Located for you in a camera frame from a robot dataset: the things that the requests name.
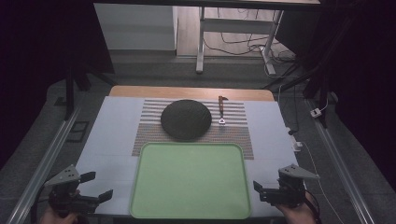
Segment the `black metal stand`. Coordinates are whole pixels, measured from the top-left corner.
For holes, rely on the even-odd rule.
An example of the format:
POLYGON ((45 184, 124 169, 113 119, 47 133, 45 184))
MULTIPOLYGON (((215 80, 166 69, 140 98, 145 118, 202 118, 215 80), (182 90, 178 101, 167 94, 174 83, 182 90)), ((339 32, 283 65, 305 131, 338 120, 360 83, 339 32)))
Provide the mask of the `black metal stand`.
POLYGON ((322 13, 318 16, 306 54, 299 56, 283 75, 266 84, 263 89, 282 92, 303 81, 308 81, 303 90, 303 97, 312 99, 319 93, 318 109, 321 114, 317 117, 317 120, 324 128, 327 128, 326 108, 328 106, 331 76, 329 69, 331 61, 335 57, 335 52, 339 49, 353 21, 354 17, 347 14, 332 15, 331 13, 322 13), (276 84, 279 84, 301 66, 305 67, 305 71, 301 76, 276 88, 276 84))
POLYGON ((87 74, 92 74, 95 77, 101 79, 111 87, 117 86, 118 83, 106 76, 104 73, 99 72, 87 63, 83 62, 72 62, 66 67, 65 71, 65 86, 66 86, 66 113, 64 116, 65 120, 70 120, 72 113, 75 111, 75 97, 74 97, 74 84, 78 87, 87 91, 91 87, 91 82, 88 80, 87 74))

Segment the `wooden table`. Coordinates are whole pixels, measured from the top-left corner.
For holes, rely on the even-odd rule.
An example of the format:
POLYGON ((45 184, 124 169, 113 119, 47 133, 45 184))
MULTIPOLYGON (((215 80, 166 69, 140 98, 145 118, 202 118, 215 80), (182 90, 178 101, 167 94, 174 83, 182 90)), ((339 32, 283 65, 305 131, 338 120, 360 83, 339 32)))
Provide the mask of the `wooden table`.
POLYGON ((186 98, 186 99, 217 99, 220 95, 235 101, 267 101, 275 100, 268 90, 239 90, 185 87, 151 87, 151 86, 115 86, 110 96, 117 97, 149 97, 149 98, 186 98))

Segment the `person's right hand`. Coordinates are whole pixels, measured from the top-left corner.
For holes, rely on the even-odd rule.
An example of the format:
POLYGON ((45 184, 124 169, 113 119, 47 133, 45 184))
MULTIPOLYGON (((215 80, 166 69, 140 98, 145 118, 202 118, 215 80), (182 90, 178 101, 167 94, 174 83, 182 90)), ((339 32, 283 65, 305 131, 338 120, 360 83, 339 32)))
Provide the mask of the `person's right hand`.
POLYGON ((276 208, 284 215, 288 224, 316 224, 314 213, 305 203, 294 208, 277 204, 276 208))

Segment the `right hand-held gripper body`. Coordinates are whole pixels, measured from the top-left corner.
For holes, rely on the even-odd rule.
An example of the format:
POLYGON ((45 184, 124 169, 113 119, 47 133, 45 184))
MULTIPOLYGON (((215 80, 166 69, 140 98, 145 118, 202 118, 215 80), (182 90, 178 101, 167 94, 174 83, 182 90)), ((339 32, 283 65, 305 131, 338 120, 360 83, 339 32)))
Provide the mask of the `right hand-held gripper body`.
POLYGON ((270 202, 271 205, 284 204, 289 207, 300 205, 305 199, 306 179, 319 180, 319 175, 311 173, 296 164, 278 170, 279 188, 270 202))

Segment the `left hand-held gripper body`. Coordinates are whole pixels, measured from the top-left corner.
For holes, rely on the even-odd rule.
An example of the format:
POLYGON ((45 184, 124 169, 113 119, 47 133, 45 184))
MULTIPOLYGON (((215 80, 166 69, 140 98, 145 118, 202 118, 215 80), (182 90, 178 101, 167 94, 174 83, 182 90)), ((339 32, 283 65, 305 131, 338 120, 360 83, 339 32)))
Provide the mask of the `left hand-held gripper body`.
POLYGON ((92 214, 99 205, 98 198, 78 193, 80 176, 71 164, 45 183, 46 187, 51 187, 49 205, 59 216, 70 213, 92 214))

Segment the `striped woven placemat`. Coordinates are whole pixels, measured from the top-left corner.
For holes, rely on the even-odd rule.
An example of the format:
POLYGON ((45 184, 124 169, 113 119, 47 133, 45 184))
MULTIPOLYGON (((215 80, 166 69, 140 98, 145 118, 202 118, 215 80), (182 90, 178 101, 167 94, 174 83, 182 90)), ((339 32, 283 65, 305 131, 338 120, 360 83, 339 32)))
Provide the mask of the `striped woven placemat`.
MULTIPOLYGON (((148 98, 143 103, 137 133, 134 140, 132 155, 138 157, 143 145, 149 142, 181 142, 169 135, 161 124, 161 116, 167 106, 177 99, 148 98)), ((243 149, 244 158, 253 160, 254 154, 248 130, 248 119, 243 102, 226 101, 224 103, 224 118, 226 123, 219 124, 220 112, 216 100, 200 100, 212 116, 208 130, 192 142, 198 143, 233 143, 243 149)))

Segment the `person's left hand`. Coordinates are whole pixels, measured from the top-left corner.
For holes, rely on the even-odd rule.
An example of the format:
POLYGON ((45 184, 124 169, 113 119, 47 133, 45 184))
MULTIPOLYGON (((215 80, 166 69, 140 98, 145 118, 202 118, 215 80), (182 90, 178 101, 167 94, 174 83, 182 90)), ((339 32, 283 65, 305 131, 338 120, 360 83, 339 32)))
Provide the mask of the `person's left hand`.
POLYGON ((48 206, 39 219, 39 224, 77 224, 78 215, 70 213, 66 217, 60 217, 50 206, 48 206))

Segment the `white desk frame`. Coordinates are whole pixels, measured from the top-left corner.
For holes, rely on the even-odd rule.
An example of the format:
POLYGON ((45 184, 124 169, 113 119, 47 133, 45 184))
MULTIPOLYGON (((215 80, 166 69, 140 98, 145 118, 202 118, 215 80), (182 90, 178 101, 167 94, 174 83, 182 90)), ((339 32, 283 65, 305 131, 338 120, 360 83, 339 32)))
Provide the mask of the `white desk frame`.
POLYGON ((276 70, 271 63, 270 49, 273 45, 278 25, 283 11, 275 10, 271 21, 249 21, 221 18, 207 18, 205 8, 199 9, 199 42, 196 61, 196 73, 204 71, 204 34, 205 33, 230 33, 230 34, 255 34, 267 35, 266 43, 259 47, 264 60, 264 68, 269 75, 274 75, 276 70))

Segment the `aluminium rail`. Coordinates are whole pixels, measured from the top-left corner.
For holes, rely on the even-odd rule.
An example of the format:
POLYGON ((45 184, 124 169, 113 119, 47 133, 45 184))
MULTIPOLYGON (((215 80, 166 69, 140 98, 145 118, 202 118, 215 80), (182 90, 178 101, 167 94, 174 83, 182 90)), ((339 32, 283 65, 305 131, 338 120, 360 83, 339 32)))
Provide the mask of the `aluminium rail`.
POLYGON ((320 175, 315 184, 319 199, 328 208, 325 220, 328 224, 376 224, 374 214, 363 197, 355 177, 347 167, 339 147, 328 128, 310 114, 307 121, 313 136, 304 143, 312 168, 320 175))
POLYGON ((16 203, 11 215, 7 219, 6 224, 23 224, 24 220, 27 218, 30 207, 33 205, 37 193, 50 173, 50 169, 56 161, 56 158, 58 157, 66 137, 70 133, 71 128, 76 121, 78 114, 80 113, 80 110, 81 106, 77 105, 75 110, 71 113, 69 119, 61 123, 61 126, 50 142, 46 153, 29 180, 27 187, 16 203))

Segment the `white table cloth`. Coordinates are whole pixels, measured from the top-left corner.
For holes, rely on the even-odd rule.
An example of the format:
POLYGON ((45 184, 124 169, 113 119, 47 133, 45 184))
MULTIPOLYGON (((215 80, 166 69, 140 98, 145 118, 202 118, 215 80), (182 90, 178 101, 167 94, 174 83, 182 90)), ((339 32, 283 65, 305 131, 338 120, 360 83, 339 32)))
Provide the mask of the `white table cloth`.
MULTIPOLYGON (((82 193, 97 196, 113 190, 112 198, 97 208, 99 215, 133 217, 130 205, 140 154, 133 156, 132 149, 146 99, 107 97, 78 159, 80 172, 96 172, 93 181, 80 186, 82 193)), ((278 170, 296 161, 279 107, 275 102, 226 101, 243 102, 247 113, 254 154, 253 160, 244 158, 251 206, 249 217, 277 217, 279 211, 261 202, 253 182, 275 189, 278 170)))

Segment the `dark round plate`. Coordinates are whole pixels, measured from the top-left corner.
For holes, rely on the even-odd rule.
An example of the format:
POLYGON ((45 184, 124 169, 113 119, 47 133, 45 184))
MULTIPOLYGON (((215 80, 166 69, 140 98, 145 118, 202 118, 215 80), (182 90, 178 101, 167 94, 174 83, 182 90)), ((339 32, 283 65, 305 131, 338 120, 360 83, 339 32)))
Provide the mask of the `dark round plate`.
POLYGON ((189 99, 174 101, 161 114, 163 130, 178 140, 190 141, 203 136, 211 123, 209 109, 189 99))

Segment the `green plastic tray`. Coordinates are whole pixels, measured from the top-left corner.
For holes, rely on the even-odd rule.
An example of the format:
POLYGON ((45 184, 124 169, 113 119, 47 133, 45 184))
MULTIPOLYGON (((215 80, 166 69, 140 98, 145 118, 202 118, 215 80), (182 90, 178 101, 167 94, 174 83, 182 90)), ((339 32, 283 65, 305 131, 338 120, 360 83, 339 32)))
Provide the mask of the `green plastic tray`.
POLYGON ((135 218, 249 217, 251 206, 242 148, 211 143, 144 145, 130 213, 135 218))

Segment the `white cabinet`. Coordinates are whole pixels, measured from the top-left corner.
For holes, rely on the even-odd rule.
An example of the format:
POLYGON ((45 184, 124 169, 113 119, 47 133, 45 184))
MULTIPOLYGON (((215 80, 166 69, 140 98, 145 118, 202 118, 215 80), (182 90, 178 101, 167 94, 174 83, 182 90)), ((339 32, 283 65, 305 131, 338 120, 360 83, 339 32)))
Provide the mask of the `white cabinet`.
POLYGON ((94 7, 109 49, 177 48, 177 7, 99 3, 94 7))

